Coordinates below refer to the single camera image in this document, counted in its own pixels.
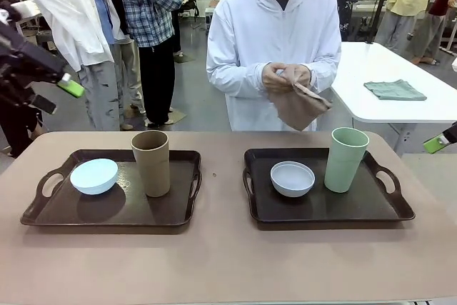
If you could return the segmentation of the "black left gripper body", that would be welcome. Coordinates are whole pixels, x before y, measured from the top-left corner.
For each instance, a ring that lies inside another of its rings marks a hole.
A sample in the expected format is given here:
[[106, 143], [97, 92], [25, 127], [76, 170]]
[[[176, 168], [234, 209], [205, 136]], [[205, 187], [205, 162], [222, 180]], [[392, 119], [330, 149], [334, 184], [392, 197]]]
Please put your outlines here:
[[65, 68], [60, 58], [1, 24], [1, 100], [12, 106], [32, 106], [36, 93], [31, 84], [56, 85]]

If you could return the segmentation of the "person's left hand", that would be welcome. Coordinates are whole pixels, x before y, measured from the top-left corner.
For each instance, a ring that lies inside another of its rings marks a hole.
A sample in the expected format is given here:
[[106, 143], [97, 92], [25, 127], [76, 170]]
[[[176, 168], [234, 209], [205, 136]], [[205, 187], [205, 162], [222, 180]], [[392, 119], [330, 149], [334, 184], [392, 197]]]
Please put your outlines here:
[[284, 77], [292, 84], [300, 84], [306, 88], [311, 87], [311, 72], [302, 64], [289, 64], [283, 70]]

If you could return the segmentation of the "person's right hand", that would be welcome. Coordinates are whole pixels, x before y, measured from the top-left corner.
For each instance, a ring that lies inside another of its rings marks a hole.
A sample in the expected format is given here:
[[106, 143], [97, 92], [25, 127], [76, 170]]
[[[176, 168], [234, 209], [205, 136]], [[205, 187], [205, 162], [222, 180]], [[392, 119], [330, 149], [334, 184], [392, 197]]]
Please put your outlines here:
[[267, 91], [287, 93], [292, 89], [290, 81], [277, 74], [277, 71], [284, 70], [285, 68], [285, 64], [278, 62], [271, 62], [265, 65], [262, 70], [261, 80]]

